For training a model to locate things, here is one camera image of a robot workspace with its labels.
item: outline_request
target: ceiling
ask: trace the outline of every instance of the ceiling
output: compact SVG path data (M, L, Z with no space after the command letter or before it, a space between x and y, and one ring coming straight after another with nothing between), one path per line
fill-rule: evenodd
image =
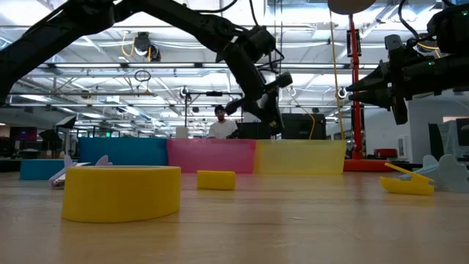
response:
M62 0L3 0L0 1L0 47L5 47L17 40L32 24L57 8ZM231 0L178 0L194 10L215 10L226 6ZM411 37L396 16L395 1L377 1L368 10L354 15L356 28L362 36L361 77L370 73L381 60L387 59L384 37L398 34L403 40ZM403 16L418 32L425 32L426 23L433 14L435 0L410 0ZM260 24L267 26L271 34L278 40L278 48L285 55L283 63L292 72L293 84L281 93L279 104L282 111L301 112L295 100L308 110L312 106L330 107L335 103L335 78L330 68L333 63L333 49L330 39L330 17L326 1L315 0L283 0L281 8L279 0L254 1L254 9ZM249 1L239 0L231 9L223 12L223 17L231 22L250 28L254 25ZM348 17L333 14L336 62L348 68L350 59L346 53L346 36L349 29ZM132 39L137 32L150 32L150 38L160 49L162 60L158 68L147 69L151 79L140 83L135 80L135 73L140 68L122 69L117 67L98 67L87 63L146 63L146 58L135 52L131 53ZM81 63L80 67L61 67L59 69L40 68L32 71L19 81L12 92L15 93L50 93L41 96L12 95L9 103L21 104L54 104L64 113L93 113L99 118L80 115L79 119L86 122L110 120L118 124L135 120L133 128L160 131L161 135L174 132L177 126L184 125L184 100L180 90L186 87L190 92L243 92L233 75L225 66L200 67L215 61L215 54L200 45L188 33L176 29L167 23L145 13L135 14L126 21L99 34L82 37L72 45L60 51L48 60L49 63ZM184 68L186 62L193 66ZM274 76L266 75L267 80ZM339 87L351 84L351 70L343 69L337 76ZM93 96L81 97L73 93L91 92ZM193 130L191 134L200 135L207 132L207 125L213 122L213 107L226 104L237 95L223 97L207 97L202 95L194 100L191 106L198 106L197 113L188 110L189 121ZM96 106L100 104L115 106ZM128 110L125 106L134 106ZM323 108L323 112L331 117L333 109ZM233 114L239 119L241 113Z

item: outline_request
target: yellow block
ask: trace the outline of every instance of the yellow block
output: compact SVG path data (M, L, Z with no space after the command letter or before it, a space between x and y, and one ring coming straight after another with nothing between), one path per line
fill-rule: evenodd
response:
M254 170L259 174L339 175L345 141L258 140Z
M234 190L236 188L236 173L198 171L197 188L214 190Z
M412 180L399 180L381 177L381 186L386 191L395 194L419 195L432 195L435 192L435 187L429 184L429 182L434 182L434 180L423 175L417 174L415 172L411 172L401 167L395 166L393 164L386 163L385 165L400 172L412 175Z
M141 221L179 210L181 169L82 166L67 170L62 217L71 221Z

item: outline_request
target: man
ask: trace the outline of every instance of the man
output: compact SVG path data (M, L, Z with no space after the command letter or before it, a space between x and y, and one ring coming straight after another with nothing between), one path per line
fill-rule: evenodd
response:
M223 106L218 105L215 107L215 116L218 118L218 122L210 126L208 133L210 139L225 139L237 130L235 122L225 119L225 108Z

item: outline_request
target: plastic bin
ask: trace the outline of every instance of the plastic bin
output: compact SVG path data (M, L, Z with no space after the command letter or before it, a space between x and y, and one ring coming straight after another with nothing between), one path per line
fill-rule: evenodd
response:
M255 172L338 175L344 171L345 141L258 140Z
M168 139L169 166L251 174L256 141L251 139Z
M113 165L166 166L166 139L80 138L80 161L96 162L107 155Z

